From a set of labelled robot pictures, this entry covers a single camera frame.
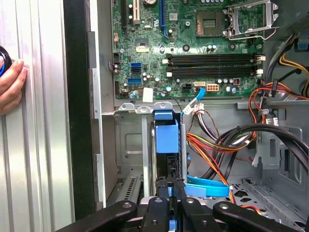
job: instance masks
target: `green circuit board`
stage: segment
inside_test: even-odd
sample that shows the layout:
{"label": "green circuit board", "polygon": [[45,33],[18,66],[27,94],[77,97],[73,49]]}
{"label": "green circuit board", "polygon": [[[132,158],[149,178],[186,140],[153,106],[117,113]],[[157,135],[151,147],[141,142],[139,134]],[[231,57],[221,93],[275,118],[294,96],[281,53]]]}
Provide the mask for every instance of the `green circuit board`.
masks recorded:
{"label": "green circuit board", "polygon": [[[155,99],[191,98],[198,92],[198,88],[194,87],[194,82],[219,85],[217,91],[208,91],[206,97],[248,96],[257,87],[261,76],[256,74],[245,77],[238,77],[236,74],[235,76],[229,75],[226,78],[228,83],[218,83],[218,79],[224,80],[225,77],[215,74],[208,77],[197,75],[177,80],[167,76],[168,64],[164,63],[167,54],[181,56],[235,54],[236,62],[230,66],[237,67],[237,54],[263,53],[262,39],[229,41],[222,35],[228,27],[226,16],[222,11],[227,6],[244,2],[244,0],[224,0],[223,2],[221,0],[207,2],[206,0],[205,3],[202,0],[164,0],[166,30],[160,27],[160,4],[162,4],[160,0],[153,1],[154,5],[146,5],[143,0],[137,0],[140,3],[140,22],[137,24],[134,19],[130,18],[133,17],[133,13],[129,5],[133,5],[133,1],[112,0],[113,54],[114,64],[117,67],[113,75],[116,98],[141,99],[144,87],[154,90]],[[263,17],[262,5],[241,10],[239,12],[240,30],[262,27]],[[140,73],[131,73],[130,64],[132,62],[141,63]],[[256,63],[256,66],[263,67],[261,62]],[[135,78],[135,80],[140,78],[140,81],[131,83],[130,78]],[[230,83],[232,79],[236,79],[237,85]],[[186,84],[192,87],[184,91],[183,86]]]}

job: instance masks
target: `ram slot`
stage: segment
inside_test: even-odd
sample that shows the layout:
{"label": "ram slot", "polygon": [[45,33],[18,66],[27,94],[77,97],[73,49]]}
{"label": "ram slot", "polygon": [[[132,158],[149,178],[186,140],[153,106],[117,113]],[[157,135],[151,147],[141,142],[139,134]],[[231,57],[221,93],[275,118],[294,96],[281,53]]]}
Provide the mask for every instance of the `ram slot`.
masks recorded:
{"label": "ram slot", "polygon": [[251,64],[256,61],[253,54],[216,54],[173,56],[167,54],[171,66],[199,66],[214,64]]}
{"label": "ram slot", "polygon": [[190,67],[167,69],[172,73],[172,78],[226,78],[226,77],[250,77],[254,76],[255,67]]}
{"label": "ram slot", "polygon": [[121,28],[127,36],[127,8],[126,0],[121,0]]}

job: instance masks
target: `motherboard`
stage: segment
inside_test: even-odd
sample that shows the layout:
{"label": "motherboard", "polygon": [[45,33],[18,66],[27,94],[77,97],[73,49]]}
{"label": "motherboard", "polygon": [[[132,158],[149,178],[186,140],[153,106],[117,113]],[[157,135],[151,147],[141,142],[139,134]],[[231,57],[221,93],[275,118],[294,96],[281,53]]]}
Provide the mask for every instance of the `motherboard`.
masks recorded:
{"label": "motherboard", "polygon": [[[112,0],[116,98],[248,96],[263,73],[261,38],[229,40],[226,8],[244,0]],[[261,5],[240,9],[240,31],[263,26]]]}

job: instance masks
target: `screw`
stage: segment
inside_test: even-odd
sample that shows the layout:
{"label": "screw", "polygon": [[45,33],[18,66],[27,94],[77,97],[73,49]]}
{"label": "screw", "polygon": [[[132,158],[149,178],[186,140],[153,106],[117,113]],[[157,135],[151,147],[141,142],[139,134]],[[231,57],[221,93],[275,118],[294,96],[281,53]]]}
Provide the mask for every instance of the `screw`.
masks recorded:
{"label": "screw", "polygon": [[190,204],[192,204],[192,203],[194,202],[194,200],[191,199],[191,198],[188,198],[186,201],[187,201],[188,203],[190,203]]}
{"label": "screw", "polygon": [[162,200],[161,200],[160,198],[157,198],[157,199],[155,199],[155,202],[157,202],[157,203],[161,203],[161,202],[162,202]]}
{"label": "screw", "polygon": [[222,209],[228,209],[227,204],[220,204],[219,207],[222,208]]}
{"label": "screw", "polygon": [[123,208],[130,208],[132,205],[129,202],[126,202],[123,206]]}

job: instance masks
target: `finger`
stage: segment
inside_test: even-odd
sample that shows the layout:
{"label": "finger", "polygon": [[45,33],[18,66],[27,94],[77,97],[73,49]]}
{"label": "finger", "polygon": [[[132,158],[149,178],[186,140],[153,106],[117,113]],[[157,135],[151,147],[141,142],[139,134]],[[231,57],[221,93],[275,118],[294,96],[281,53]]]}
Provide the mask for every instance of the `finger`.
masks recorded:
{"label": "finger", "polygon": [[9,103],[5,104],[2,109],[0,110],[1,115],[4,115],[10,111],[12,111],[13,109],[15,109],[21,101],[21,97],[22,97],[22,93],[21,91],[18,93],[18,95]]}
{"label": "finger", "polygon": [[15,61],[11,67],[0,78],[0,94],[3,94],[16,80],[18,74],[22,70],[24,62],[22,60]]}
{"label": "finger", "polygon": [[25,83],[27,72],[26,68],[22,69],[14,83],[0,96],[0,105],[9,103],[18,95]]}

